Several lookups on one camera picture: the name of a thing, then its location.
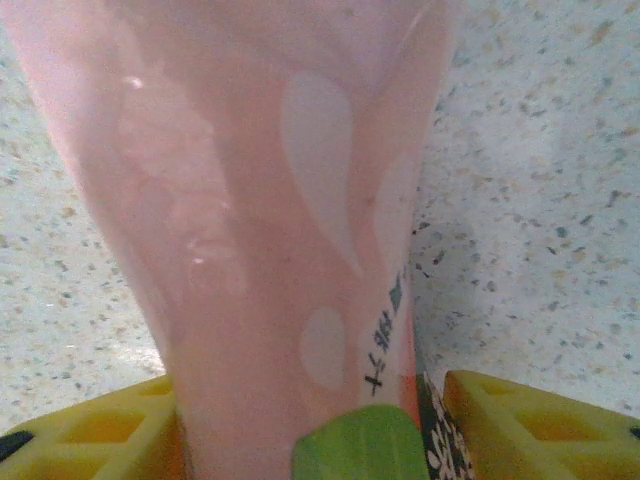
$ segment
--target pink bottle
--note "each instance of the pink bottle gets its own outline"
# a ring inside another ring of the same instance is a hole
[[[141,304],[198,479],[284,479],[414,418],[418,160],[459,1],[5,0],[52,139]]]

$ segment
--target terrazzo surface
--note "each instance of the terrazzo surface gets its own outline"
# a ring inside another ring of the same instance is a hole
[[[434,381],[640,417],[640,1],[471,0],[411,254]],[[0,30],[0,431],[159,375]]]

